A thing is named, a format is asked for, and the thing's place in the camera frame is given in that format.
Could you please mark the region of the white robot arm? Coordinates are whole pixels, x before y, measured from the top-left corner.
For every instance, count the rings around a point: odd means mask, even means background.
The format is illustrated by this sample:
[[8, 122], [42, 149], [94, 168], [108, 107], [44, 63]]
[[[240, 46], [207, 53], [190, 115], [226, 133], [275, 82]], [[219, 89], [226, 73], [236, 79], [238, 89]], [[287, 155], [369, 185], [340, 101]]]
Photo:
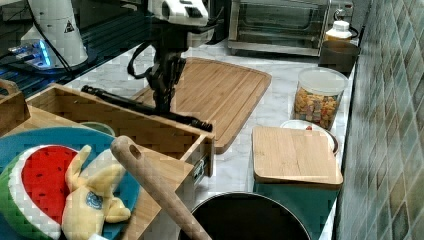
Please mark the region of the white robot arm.
[[186, 63], [181, 55], [209, 42], [216, 21], [209, 19], [202, 0], [148, 0], [148, 11], [153, 14], [150, 40], [155, 49], [148, 81], [156, 110], [169, 112]]

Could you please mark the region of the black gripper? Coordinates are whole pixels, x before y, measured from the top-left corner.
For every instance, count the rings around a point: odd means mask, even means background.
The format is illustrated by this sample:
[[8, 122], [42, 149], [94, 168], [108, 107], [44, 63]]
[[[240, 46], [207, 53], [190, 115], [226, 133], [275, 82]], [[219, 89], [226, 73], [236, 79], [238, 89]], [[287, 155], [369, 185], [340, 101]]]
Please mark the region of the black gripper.
[[170, 111], [174, 86], [178, 83], [186, 60], [181, 54], [187, 50], [186, 34], [182, 31], [163, 31], [151, 43], [155, 49], [154, 65], [148, 73], [148, 82], [154, 91], [155, 109]]

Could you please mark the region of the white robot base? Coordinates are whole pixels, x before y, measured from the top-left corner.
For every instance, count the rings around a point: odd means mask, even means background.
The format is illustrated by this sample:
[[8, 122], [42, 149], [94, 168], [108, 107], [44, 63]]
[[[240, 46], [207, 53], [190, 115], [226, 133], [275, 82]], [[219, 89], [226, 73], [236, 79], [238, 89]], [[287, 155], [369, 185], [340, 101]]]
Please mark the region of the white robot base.
[[9, 51], [41, 71], [73, 71], [89, 56], [77, 27], [71, 0], [26, 0], [32, 27]]

